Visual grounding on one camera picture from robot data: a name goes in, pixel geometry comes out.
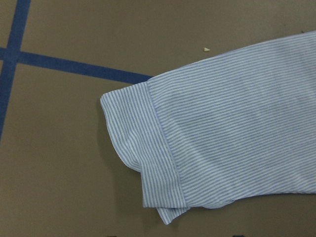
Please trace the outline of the light blue striped shirt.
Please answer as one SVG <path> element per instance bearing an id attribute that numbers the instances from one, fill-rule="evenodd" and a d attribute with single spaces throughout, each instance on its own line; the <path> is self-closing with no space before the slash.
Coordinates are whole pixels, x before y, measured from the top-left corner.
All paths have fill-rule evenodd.
<path id="1" fill-rule="evenodd" d="M 170 224 L 193 207 L 316 191 L 316 34 L 247 46 L 100 99 L 113 147 Z"/>

